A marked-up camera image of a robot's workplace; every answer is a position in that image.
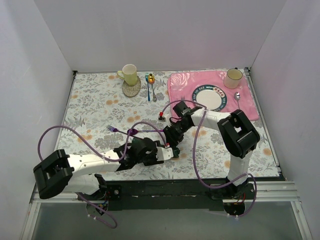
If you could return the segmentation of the dark green cloth napkin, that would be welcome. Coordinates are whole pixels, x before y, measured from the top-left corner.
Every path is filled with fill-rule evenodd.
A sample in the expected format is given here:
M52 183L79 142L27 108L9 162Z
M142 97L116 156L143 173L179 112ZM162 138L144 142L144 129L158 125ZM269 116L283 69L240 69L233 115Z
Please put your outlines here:
M165 145L165 144L161 144L161 142L159 140L151 140L150 138L143 138L143 139L134 139L131 143L130 146L130 151L132 152L132 154L137 157L138 152L141 151L142 149L154 149L156 147L170 147L169 145ZM180 150L176 147L176 148L172 148L173 150L173 158L177 158L180 154Z

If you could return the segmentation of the purple spoon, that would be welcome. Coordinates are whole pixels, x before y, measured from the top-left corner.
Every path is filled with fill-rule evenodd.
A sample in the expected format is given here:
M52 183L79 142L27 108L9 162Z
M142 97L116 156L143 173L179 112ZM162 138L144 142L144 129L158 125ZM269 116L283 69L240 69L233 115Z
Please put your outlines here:
M130 132L131 136L134 136L138 133L155 133L155 132L163 133L164 131L161 129L160 130L154 130L154 129L153 130L137 130L137 129L133 128L132 130L128 129L126 134L128 134L129 132Z

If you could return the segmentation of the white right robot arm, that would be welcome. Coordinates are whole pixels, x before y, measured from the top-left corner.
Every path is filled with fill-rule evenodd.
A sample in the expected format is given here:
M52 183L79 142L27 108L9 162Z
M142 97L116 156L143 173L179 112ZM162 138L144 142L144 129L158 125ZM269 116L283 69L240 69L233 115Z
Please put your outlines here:
M225 184L208 185L202 179L199 182L219 197L237 199L242 196L248 185L250 158L260 141L259 133L246 114L240 109L233 112L216 112L208 110L200 103L190 108L183 100L172 101L172 104L178 116L177 121L164 116L163 112L160 112L158 117L167 122L163 132L169 146L175 150L183 140L184 134L192 127L198 131L201 127L218 131L230 154L230 166Z

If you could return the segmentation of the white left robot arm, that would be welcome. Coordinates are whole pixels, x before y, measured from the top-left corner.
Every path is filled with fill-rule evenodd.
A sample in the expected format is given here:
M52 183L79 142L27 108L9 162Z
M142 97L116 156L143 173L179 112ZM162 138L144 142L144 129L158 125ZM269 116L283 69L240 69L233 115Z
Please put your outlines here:
M33 173L41 199L75 192L101 200L107 193L102 173L130 170L138 164L162 164L172 157L170 147L145 137L100 154L66 154L58 149L36 165Z

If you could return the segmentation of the pink rose placemat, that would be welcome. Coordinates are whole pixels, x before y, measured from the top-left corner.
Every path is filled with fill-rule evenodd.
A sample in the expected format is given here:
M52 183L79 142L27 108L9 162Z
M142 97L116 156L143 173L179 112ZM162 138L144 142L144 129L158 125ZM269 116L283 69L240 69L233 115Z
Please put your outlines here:
M219 112L230 113L238 109L237 101L234 99L236 92L240 93L239 106L250 121L259 119L259 115L253 100L250 88L246 78L243 76L238 87L229 89L224 85L226 71L211 70L211 71L191 71L178 72L170 75L167 81L167 89L169 100L171 102L181 100L181 96L185 96L185 100L193 101L193 91L202 85L214 85L221 88L227 96L226 107Z

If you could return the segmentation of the white plate blue rim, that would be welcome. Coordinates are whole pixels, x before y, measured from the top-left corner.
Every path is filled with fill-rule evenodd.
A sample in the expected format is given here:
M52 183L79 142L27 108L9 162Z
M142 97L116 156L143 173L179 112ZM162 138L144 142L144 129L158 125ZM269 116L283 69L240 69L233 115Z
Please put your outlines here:
M210 84L198 86L192 93L192 100L216 112L224 109L228 101L226 93L221 88Z

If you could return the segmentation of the speckled round coaster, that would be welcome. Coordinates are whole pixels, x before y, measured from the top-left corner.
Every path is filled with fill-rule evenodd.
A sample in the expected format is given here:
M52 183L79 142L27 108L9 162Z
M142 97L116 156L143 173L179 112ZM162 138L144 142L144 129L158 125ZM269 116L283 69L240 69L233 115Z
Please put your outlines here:
M135 97L141 90L141 80L137 77L135 85L128 85L125 81L122 84L122 92L128 98Z

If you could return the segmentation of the gold rainbow spoon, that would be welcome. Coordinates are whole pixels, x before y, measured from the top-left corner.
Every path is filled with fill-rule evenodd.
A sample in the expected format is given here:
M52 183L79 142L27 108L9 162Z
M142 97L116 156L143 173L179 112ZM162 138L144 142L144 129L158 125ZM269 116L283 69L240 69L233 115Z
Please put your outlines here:
M157 101L157 96L156 96L155 90L154 90L155 77L154 77L154 75L152 73L148 74L148 82L151 85L151 89L152 89L152 100L154 102L156 102Z

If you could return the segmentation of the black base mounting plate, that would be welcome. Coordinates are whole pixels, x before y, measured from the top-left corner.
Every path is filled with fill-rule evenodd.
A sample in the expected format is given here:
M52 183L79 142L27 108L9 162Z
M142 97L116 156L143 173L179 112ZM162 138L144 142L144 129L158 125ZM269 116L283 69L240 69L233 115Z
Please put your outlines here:
M228 185L210 189L198 180L142 180L108 182L106 188L77 199L107 202L108 210L184 210L205 209L223 211L224 200L244 208L243 200L253 200L254 185L246 181L241 186Z

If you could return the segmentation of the silver spoon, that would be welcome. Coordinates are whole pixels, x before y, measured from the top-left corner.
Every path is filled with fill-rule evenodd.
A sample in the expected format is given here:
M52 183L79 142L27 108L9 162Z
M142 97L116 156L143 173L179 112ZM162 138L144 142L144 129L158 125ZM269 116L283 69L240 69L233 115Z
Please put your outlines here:
M240 99L241 99L240 93L239 92L235 92L233 97L237 102L237 108L240 109Z

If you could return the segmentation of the yellow-green mug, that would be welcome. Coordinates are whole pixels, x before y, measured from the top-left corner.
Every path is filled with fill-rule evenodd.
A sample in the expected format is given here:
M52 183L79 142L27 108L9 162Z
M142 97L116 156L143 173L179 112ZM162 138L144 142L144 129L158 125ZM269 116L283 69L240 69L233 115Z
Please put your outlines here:
M117 72L117 76L124 80L129 86L137 83L137 67L134 64L126 64L122 70Z

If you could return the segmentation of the cream enamel mug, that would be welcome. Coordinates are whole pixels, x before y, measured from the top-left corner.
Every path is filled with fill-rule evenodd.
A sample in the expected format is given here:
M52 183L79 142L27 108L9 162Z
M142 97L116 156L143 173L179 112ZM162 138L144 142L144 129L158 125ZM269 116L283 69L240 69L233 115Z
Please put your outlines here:
M238 68L231 68L226 72L223 84L228 89L235 89L241 82L243 73Z

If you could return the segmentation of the blue handled spoon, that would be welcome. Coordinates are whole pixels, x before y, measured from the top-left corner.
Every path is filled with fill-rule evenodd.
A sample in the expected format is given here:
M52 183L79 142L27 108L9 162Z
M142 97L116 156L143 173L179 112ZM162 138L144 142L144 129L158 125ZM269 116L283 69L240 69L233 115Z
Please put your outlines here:
M148 99L148 102L150 102L151 101L151 97L150 97L149 73L145 74L145 80L146 80L146 83L147 83L147 99Z

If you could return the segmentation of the aluminium frame rail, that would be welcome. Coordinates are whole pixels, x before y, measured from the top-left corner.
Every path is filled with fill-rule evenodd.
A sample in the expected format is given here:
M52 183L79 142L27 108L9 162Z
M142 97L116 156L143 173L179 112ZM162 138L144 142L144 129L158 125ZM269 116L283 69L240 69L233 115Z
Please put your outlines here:
M75 193L63 192L49 199L41 199L38 192L32 194L30 203L73 203L79 201ZM300 195L293 181L257 182L257 202L299 202Z

